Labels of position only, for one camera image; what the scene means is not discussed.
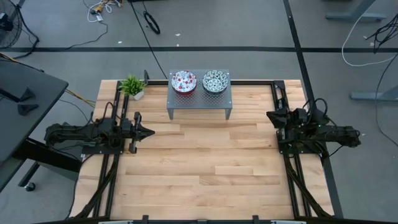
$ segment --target potted plant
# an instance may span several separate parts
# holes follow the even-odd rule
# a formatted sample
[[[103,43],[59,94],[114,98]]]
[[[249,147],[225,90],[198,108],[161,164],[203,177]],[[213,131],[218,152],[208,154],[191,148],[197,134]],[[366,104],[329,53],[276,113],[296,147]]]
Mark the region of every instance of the potted plant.
[[[133,75],[129,75],[122,81],[120,90],[126,95],[133,96],[135,100],[139,100],[144,96],[145,86],[146,84],[143,81]]]

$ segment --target chair wheel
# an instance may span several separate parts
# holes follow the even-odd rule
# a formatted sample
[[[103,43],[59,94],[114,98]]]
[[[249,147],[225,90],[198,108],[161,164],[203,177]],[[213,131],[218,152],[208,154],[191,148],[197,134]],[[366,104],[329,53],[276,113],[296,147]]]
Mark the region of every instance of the chair wheel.
[[[24,188],[25,188],[25,190],[27,192],[31,192],[31,191],[34,191],[36,189],[36,185],[34,183],[32,183],[32,182],[28,182],[27,185],[25,185]]]

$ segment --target black desk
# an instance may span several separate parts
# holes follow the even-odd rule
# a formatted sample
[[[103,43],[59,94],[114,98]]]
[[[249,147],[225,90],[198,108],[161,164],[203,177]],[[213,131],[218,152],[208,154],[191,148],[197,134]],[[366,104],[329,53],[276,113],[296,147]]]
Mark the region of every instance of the black desk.
[[[21,116],[17,112],[17,103],[7,98],[0,101],[0,191],[26,159],[74,172],[79,171],[80,161],[50,150],[45,144],[29,138],[67,86],[67,82],[34,68],[0,60],[0,87],[16,96],[21,96],[29,87],[35,98],[22,103],[39,105],[27,115]],[[27,175],[31,177],[37,167],[35,163],[33,172]]]

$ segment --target white plant pot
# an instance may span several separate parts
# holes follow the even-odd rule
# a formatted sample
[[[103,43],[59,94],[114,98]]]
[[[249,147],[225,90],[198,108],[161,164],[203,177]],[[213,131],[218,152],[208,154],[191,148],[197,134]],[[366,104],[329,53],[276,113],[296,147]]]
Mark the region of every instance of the white plant pot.
[[[144,96],[144,91],[137,93],[134,97],[135,100],[139,100]]]

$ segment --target desk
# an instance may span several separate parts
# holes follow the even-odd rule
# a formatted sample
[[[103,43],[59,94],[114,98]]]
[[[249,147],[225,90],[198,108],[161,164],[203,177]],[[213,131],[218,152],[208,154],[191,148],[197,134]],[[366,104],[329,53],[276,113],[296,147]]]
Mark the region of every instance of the desk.
[[[17,96],[21,96],[29,87],[35,97],[22,103],[39,105],[26,116],[21,116],[17,112],[17,103],[6,98],[0,101],[0,191],[26,159],[74,172],[79,171],[79,161],[48,150],[47,146],[41,142],[29,138],[32,131],[62,96],[67,86],[67,82],[34,68],[0,60],[0,87]],[[37,167],[35,163],[29,172],[30,176]],[[21,185],[27,183],[29,178],[26,176]]]
[[[106,102],[113,101],[116,83],[101,82],[95,118],[102,117]],[[290,107],[302,107],[305,97],[300,80],[286,80],[285,85]],[[250,220],[252,215],[293,219],[284,160],[266,116],[266,111],[274,111],[271,88],[232,85],[231,89],[234,110],[229,120],[224,110],[175,110],[174,120],[169,120],[166,85],[149,85],[141,100],[129,101],[127,118],[133,119],[139,111],[142,125],[156,134],[137,143],[137,154],[130,154],[126,143],[119,161],[112,220],[140,220],[143,215],[150,220]],[[333,214],[320,159],[314,154],[300,158],[308,190]],[[81,167],[71,216],[95,192],[102,159],[94,155]],[[105,190],[100,215],[107,193]]]

